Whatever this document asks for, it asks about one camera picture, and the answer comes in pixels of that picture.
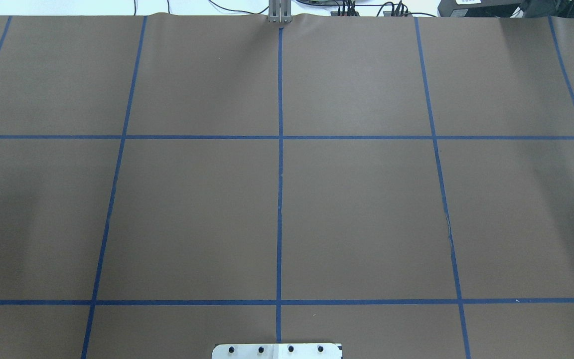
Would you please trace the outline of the black power box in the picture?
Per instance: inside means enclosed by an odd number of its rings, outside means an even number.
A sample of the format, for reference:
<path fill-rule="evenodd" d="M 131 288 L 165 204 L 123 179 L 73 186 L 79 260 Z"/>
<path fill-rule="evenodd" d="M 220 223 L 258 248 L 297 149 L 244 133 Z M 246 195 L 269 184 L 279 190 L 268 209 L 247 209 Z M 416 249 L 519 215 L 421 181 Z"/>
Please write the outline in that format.
<path fill-rule="evenodd" d="M 440 0 L 440 17 L 499 17 L 513 16 L 522 0 Z"/>

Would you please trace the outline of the aluminium frame post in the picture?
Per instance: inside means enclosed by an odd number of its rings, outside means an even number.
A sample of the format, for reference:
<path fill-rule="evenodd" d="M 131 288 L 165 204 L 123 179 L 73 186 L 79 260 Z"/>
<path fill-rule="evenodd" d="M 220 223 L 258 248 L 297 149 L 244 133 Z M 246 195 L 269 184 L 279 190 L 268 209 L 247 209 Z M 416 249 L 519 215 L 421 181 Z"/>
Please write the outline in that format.
<path fill-rule="evenodd" d="M 293 20 L 291 0 L 269 0 L 267 18 L 269 23 L 290 23 Z"/>

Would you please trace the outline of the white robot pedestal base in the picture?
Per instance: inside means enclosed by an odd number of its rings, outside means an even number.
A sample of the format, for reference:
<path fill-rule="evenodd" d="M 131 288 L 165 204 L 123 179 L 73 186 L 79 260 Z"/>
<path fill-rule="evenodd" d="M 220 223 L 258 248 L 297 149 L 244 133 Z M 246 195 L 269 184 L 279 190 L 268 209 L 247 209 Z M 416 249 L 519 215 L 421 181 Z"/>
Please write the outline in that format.
<path fill-rule="evenodd" d="M 335 343 L 225 344 L 212 350 L 212 359 L 342 359 Z"/>

